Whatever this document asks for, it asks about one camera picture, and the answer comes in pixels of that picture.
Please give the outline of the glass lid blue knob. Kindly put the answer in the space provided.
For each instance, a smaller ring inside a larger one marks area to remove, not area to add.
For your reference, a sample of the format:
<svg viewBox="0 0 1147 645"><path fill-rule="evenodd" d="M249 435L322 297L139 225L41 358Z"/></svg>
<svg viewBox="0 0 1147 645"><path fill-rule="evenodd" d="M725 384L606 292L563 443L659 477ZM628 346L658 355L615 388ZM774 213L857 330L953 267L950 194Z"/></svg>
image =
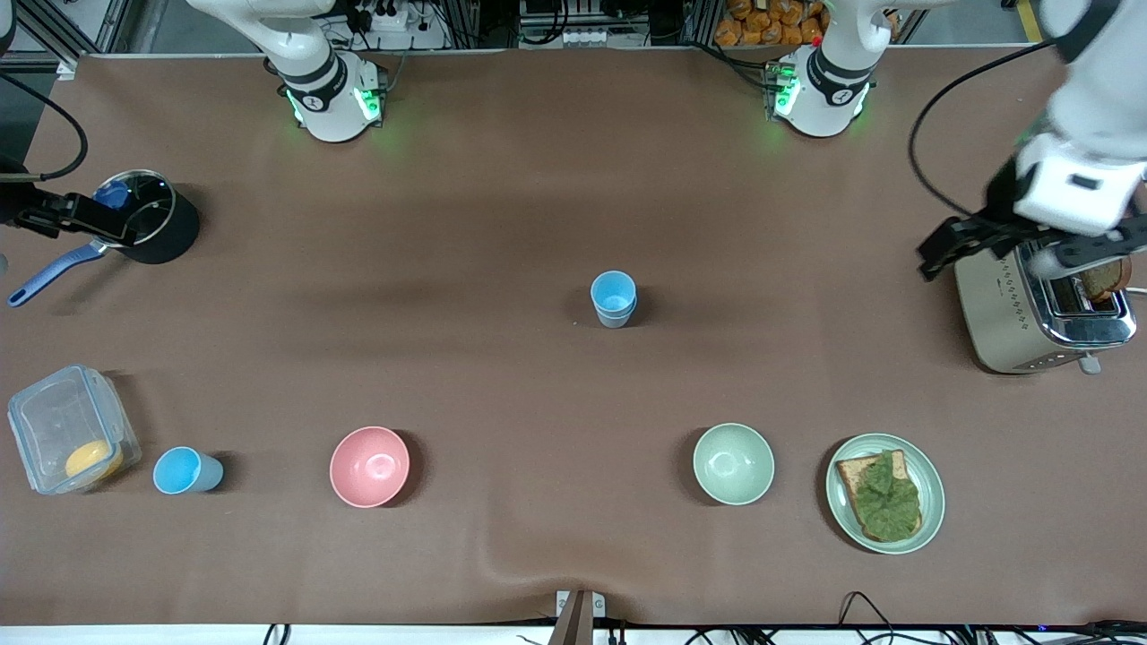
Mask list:
<svg viewBox="0 0 1147 645"><path fill-rule="evenodd" d="M111 238L120 246L142 244L167 223L175 207L175 189L151 170L128 170L112 176L91 195L116 213Z"/></svg>

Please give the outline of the beige chrome toaster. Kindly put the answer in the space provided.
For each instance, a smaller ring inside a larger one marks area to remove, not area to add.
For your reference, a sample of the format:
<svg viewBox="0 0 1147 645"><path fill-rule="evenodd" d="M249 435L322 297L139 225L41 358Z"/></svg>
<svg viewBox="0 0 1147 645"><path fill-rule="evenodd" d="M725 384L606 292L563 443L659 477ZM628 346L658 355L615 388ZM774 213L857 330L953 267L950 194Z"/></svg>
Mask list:
<svg viewBox="0 0 1147 645"><path fill-rule="evenodd" d="M1077 273L1040 280L1028 273L1039 244L1016 246L1002 261L992 252L958 261L954 275L980 363L994 373L1030 374L1076 363L1100 372L1097 355L1121 348L1138 331L1124 289L1090 302Z"/></svg>

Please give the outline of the brown toast slice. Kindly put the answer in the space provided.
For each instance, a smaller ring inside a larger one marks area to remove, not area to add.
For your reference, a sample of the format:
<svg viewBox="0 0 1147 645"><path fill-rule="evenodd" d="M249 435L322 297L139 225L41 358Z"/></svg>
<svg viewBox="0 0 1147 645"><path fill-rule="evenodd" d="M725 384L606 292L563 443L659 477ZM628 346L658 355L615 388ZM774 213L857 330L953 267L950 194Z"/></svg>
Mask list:
<svg viewBox="0 0 1147 645"><path fill-rule="evenodd" d="M1086 269L1077 277L1086 298L1092 303L1100 303L1124 289L1131 280L1133 270L1132 262L1124 257Z"/></svg>

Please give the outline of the clear plastic food container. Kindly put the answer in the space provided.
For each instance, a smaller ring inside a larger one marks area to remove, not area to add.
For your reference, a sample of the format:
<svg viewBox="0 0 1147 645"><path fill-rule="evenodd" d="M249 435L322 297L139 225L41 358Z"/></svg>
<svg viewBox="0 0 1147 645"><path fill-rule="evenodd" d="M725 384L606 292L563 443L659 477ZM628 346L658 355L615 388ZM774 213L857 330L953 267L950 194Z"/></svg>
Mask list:
<svg viewBox="0 0 1147 645"><path fill-rule="evenodd" d="M68 456L89 441L103 440L124 451L124 465L116 474L141 458L115 384L85 365L70 365L16 393L7 415L36 494L81 494L95 487L65 481Z"/></svg>

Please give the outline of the pale green plate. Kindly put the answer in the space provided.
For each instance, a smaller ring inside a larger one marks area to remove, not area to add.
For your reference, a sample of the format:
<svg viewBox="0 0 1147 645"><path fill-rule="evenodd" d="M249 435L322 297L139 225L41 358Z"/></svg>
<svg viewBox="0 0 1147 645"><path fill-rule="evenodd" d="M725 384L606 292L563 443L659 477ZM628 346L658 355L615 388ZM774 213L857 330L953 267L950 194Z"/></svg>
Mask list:
<svg viewBox="0 0 1147 645"><path fill-rule="evenodd" d="M918 521L904 539L883 541L869 535L853 505L857 477L880 457L890 457L889 474L907 480L918 491ZM849 438L829 460L824 474L828 510L848 538L881 555L906 555L924 547L938 534L945 514L945 494L939 473L922 450L896 435L869 433Z"/></svg>

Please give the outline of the orange snack bags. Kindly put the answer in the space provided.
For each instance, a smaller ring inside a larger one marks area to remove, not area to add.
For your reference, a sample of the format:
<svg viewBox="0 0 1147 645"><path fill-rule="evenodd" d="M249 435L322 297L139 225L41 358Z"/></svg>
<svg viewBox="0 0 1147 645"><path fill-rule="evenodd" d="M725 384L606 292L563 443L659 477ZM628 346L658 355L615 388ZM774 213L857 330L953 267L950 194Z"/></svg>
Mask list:
<svg viewBox="0 0 1147 645"><path fill-rule="evenodd" d="M830 22L821 0L724 0L713 28L720 47L818 45Z"/></svg>

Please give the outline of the pale green bowl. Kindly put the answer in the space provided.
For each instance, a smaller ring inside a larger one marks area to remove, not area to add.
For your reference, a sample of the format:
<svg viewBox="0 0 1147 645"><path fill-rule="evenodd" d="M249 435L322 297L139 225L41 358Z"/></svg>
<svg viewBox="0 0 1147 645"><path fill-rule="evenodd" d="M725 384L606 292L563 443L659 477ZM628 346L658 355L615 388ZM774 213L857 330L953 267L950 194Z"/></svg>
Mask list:
<svg viewBox="0 0 1147 645"><path fill-rule="evenodd" d="M724 422L701 433L693 449L697 485L716 503L746 506L767 494L777 474L774 450L749 426Z"/></svg>

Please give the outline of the pink bowl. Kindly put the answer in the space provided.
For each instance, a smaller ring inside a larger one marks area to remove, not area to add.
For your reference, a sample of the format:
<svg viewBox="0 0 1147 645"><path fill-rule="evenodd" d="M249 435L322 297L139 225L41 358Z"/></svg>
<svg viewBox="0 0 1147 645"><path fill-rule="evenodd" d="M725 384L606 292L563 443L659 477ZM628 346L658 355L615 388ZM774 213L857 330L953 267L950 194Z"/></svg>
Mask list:
<svg viewBox="0 0 1147 645"><path fill-rule="evenodd" d="M409 466L409 448L396 432L362 427L333 449L329 482L341 502L356 510L375 510L401 494Z"/></svg>

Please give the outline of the metal table bracket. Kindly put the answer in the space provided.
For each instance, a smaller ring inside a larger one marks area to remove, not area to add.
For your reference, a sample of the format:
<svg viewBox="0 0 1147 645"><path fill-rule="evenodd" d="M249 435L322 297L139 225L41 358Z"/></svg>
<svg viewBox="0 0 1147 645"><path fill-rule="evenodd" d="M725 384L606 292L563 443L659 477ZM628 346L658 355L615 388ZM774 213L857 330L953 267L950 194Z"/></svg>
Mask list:
<svg viewBox="0 0 1147 645"><path fill-rule="evenodd" d="M603 595L590 590L557 592L556 625L548 645L593 645L595 620L604 616Z"/></svg>

